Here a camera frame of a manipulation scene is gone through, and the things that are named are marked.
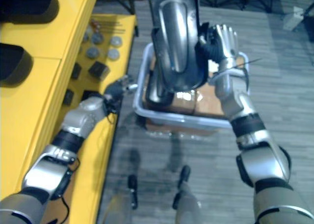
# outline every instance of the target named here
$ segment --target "yellow table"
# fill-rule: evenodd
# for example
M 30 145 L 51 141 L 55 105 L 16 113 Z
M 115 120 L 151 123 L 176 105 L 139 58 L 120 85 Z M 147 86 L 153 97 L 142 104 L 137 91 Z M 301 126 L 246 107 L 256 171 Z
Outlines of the yellow table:
M 68 110 L 61 109 L 61 103 L 96 0 L 58 1 L 59 13 L 48 24 L 0 25 L 2 43 L 22 46 L 34 58 L 33 68 L 21 85 L 0 88 L 1 199 L 20 190 L 24 174 L 50 142 L 58 115 Z M 126 18 L 124 43 L 129 45 L 122 50 L 126 53 L 121 56 L 123 61 L 117 62 L 117 71 L 110 72 L 101 85 L 96 85 L 99 90 L 126 71 L 134 23 L 134 16 Z M 92 142 L 94 150 L 83 147 L 80 152 L 82 165 L 76 174 L 71 223 L 93 223 L 96 218 L 114 131 L 114 125 L 106 124 L 105 120 L 100 122 L 85 143 Z
M 64 92 L 96 0 L 58 0 L 48 24 L 0 26 L 2 43 L 34 57 L 28 78 L 1 88 L 1 198 L 20 189 L 23 176 L 49 142 Z

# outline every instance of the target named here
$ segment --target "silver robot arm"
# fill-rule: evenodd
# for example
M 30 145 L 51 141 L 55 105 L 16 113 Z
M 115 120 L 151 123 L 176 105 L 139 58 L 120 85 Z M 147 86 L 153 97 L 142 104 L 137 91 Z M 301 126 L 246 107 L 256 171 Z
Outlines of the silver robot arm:
M 61 130 L 26 173 L 22 189 L 0 202 L 2 224 L 39 224 L 47 203 L 63 196 L 73 171 L 69 165 L 96 124 L 119 111 L 125 92 L 135 89 L 125 76 L 110 84 L 103 95 L 95 94 L 69 111 Z
M 314 215 L 289 185 L 289 154 L 271 137 L 247 94 L 246 75 L 237 68 L 237 35 L 216 25 L 200 36 L 201 52 L 219 64 L 210 80 L 241 153 L 236 158 L 243 182 L 254 188 L 256 224 L 314 224 Z

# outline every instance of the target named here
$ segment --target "cable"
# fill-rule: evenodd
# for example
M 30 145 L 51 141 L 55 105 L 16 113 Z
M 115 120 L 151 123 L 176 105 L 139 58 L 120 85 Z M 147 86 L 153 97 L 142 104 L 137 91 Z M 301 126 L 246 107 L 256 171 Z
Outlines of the cable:
M 77 169 L 79 168 L 80 166 L 80 160 L 79 158 L 77 158 L 77 162 L 78 162 L 78 165 L 75 167 L 75 169 L 72 171 L 73 173 L 75 173 L 77 171 Z
M 62 203 L 64 204 L 64 206 L 66 207 L 66 209 L 67 209 L 67 215 L 65 216 L 65 218 L 63 219 L 63 221 L 62 222 L 60 222 L 60 224 L 64 224 L 65 223 L 65 221 L 68 219 L 68 217 L 69 217 L 69 214 L 70 214 L 70 208 L 69 208 L 69 206 L 68 206 L 68 204 L 67 204 L 67 202 L 65 201 L 65 199 L 64 199 L 64 197 L 63 196 L 61 196 L 61 200 L 62 200 Z
M 112 125 L 112 124 L 113 124 L 113 121 L 111 121 L 111 120 L 109 119 L 109 115 L 110 115 L 110 112 L 108 112 L 107 120 L 108 120 L 108 122 Z

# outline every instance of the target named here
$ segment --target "gray carpet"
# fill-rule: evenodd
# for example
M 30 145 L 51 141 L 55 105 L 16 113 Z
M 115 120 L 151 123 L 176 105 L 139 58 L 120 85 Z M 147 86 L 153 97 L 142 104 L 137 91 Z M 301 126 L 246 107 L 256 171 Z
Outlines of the gray carpet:
M 134 39 L 129 64 L 129 74 L 135 78 L 152 29 L 148 3 L 137 2 L 136 10 L 140 36 Z M 123 10 L 115 3 L 98 4 L 94 10 L 119 11 Z M 274 138 L 293 158 L 291 184 L 314 207 L 313 44 L 302 26 L 297 32 L 283 31 L 278 15 L 202 7 L 200 16 L 212 24 L 231 25 L 238 32 L 240 50 L 251 60 L 262 58 L 250 66 L 252 100 Z M 123 101 L 97 223 L 112 196 L 125 191 L 127 176 L 137 173 L 139 208 L 132 213 L 132 223 L 173 224 L 171 205 L 184 164 L 192 168 L 190 186 L 208 223 L 254 223 L 253 190 L 239 177 L 233 132 L 220 130 L 197 140 L 149 133 L 136 123 L 132 100 L 126 96 Z

